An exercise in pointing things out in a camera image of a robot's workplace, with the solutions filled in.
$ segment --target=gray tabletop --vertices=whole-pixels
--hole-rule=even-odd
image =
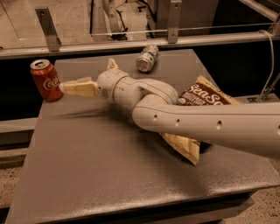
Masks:
[[[136,54],[116,55],[119,67],[147,78]],[[62,81],[97,75],[107,56],[57,61]],[[193,50],[161,52],[149,77],[179,92],[203,74]],[[219,198],[280,185],[269,160],[210,145],[193,166],[158,133],[139,129],[99,98],[64,95],[44,102],[7,223],[38,223],[121,214],[140,208]]]

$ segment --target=silver can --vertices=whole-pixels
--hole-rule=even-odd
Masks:
[[[143,73],[148,73],[155,65],[158,53],[157,46],[147,45],[136,59],[137,68]]]

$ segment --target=white cable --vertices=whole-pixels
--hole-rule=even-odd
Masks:
[[[267,32],[267,31],[265,31],[265,30],[260,30],[259,32],[269,38],[270,50],[271,50],[271,71],[270,71],[270,75],[269,75],[269,78],[267,79],[267,81],[266,81],[266,83],[265,83],[265,85],[264,85],[264,87],[262,89],[261,94],[257,98],[257,101],[261,102],[262,101],[262,97],[263,97],[263,93],[266,90],[267,86],[269,85],[270,79],[271,79],[272,74],[274,72],[274,47],[273,47],[273,41],[272,41],[272,38],[271,38],[271,34],[269,32]]]

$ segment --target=white robotic arm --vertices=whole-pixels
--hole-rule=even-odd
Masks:
[[[153,79],[135,80],[119,69],[99,75],[101,97],[132,112],[145,130],[280,159],[280,104],[176,106],[177,91]]]

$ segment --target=coca-cola can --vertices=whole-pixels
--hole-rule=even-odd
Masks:
[[[157,46],[147,45],[136,59],[137,68],[143,73],[150,72],[158,59],[158,53]]]
[[[63,95],[60,91],[60,80],[52,63],[47,59],[37,59],[31,64],[31,75],[38,91],[48,102],[57,101]]]

